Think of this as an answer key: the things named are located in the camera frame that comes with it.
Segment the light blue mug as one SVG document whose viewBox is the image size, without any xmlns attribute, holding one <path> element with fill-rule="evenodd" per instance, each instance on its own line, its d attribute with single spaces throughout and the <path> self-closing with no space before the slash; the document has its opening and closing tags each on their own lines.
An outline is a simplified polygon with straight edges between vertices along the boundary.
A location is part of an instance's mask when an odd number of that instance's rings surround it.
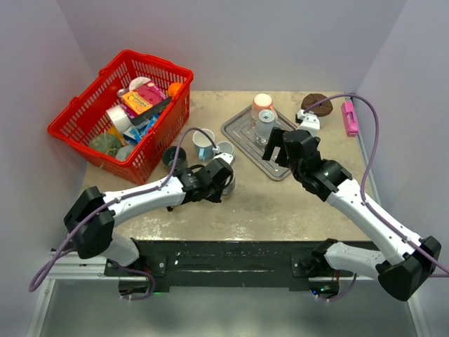
<svg viewBox="0 0 449 337">
<path fill-rule="evenodd" d="M 202 132 L 195 131 L 192 136 L 192 142 L 194 144 L 197 157 L 201 161 L 209 160 L 213 158 L 214 155 L 213 144 L 206 135 L 208 135 L 212 141 L 215 140 L 215 134 L 206 128 L 203 128 Z"/>
</svg>

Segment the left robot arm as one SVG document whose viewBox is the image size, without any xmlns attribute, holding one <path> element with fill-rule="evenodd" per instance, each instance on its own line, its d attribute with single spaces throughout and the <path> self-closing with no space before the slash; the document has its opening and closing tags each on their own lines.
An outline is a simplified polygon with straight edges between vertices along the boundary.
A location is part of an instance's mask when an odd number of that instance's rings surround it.
<svg viewBox="0 0 449 337">
<path fill-rule="evenodd" d="M 129 275 L 145 268 L 138 244 L 116 232 L 122 223 L 157 209 L 190 202 L 221 202 L 222 191 L 234 176 L 230 154 L 219 154 L 197 171 L 178 169 L 156 182 L 122 191 L 84 190 L 64 217 L 64 224 L 78 256 L 102 256 L 118 263 Z"/>
</svg>

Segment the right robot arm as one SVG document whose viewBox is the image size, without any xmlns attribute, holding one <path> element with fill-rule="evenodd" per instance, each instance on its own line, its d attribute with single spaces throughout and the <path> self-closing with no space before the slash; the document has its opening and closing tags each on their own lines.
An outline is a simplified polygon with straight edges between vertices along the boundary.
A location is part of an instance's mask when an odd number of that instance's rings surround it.
<svg viewBox="0 0 449 337">
<path fill-rule="evenodd" d="M 273 128 L 262 158 L 290 169 L 294 179 L 348 217 L 376 246 L 361 249 L 327 239 L 314 252 L 314 271 L 322 276 L 343 270 L 376 279 L 393 298 L 407 301 L 437 267 L 441 243 L 432 236 L 423 238 L 400 224 L 369 196 L 342 165 L 322 159 L 319 138 L 306 130 Z"/>
</svg>

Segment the grey mug white base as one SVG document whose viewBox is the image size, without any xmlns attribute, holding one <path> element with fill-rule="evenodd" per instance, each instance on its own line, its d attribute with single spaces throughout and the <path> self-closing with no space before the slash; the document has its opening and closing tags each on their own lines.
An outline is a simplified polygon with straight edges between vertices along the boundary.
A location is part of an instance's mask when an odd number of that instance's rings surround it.
<svg viewBox="0 0 449 337">
<path fill-rule="evenodd" d="M 280 126 L 280 121 L 275 112 L 270 109 L 261 110 L 254 126 L 256 140 L 261 145 L 265 145 L 268 142 L 272 129 Z"/>
</svg>

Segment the pink white mug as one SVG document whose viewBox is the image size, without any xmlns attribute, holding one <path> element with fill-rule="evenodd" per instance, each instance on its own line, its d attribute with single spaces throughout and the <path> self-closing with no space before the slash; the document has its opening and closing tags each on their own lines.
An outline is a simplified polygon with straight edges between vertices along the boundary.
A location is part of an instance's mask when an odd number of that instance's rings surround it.
<svg viewBox="0 0 449 337">
<path fill-rule="evenodd" d="M 270 110 L 274 105 L 272 97 L 267 93 L 258 93 L 252 101 L 251 115 L 258 118 L 260 111 Z"/>
</svg>

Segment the dark grey mug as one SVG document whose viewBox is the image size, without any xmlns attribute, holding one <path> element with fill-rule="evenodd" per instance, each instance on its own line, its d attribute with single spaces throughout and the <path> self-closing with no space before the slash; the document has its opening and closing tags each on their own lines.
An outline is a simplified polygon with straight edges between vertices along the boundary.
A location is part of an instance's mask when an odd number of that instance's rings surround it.
<svg viewBox="0 0 449 337">
<path fill-rule="evenodd" d="M 185 169 L 188 167 L 188 161 L 187 161 L 187 153 L 185 150 L 181 147 L 178 152 L 177 159 L 175 159 L 175 153 L 176 153 L 177 147 L 171 146 L 167 148 L 162 155 L 162 162 L 165 166 L 168 168 L 171 168 L 174 162 L 176 169 Z"/>
</svg>

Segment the blue speckled mug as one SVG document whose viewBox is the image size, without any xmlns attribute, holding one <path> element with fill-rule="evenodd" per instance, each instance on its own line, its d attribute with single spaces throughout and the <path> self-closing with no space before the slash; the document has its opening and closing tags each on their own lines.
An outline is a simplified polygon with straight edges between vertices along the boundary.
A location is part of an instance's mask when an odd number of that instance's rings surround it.
<svg viewBox="0 0 449 337">
<path fill-rule="evenodd" d="M 234 156 L 234 146 L 229 141 L 221 141 L 217 144 L 217 155 L 230 154 Z"/>
</svg>

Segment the dark blue-grey mug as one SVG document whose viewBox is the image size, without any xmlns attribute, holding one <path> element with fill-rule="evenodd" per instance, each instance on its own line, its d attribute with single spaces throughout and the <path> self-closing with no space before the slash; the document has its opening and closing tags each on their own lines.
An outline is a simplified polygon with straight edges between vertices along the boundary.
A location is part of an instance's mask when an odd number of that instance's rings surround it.
<svg viewBox="0 0 449 337">
<path fill-rule="evenodd" d="M 233 176 L 225 183 L 222 195 L 225 196 L 231 194 L 234 191 L 235 185 L 236 185 L 236 176 Z"/>
</svg>

